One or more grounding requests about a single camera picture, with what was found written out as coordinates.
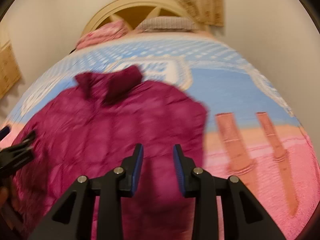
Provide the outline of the person's left hand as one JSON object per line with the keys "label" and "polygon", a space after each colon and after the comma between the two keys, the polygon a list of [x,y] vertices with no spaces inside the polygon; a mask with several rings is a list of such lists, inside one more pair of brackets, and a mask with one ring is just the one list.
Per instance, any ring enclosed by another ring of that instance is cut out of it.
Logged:
{"label": "person's left hand", "polygon": [[5,204],[9,197],[10,192],[6,187],[1,187],[0,188],[0,208]]}

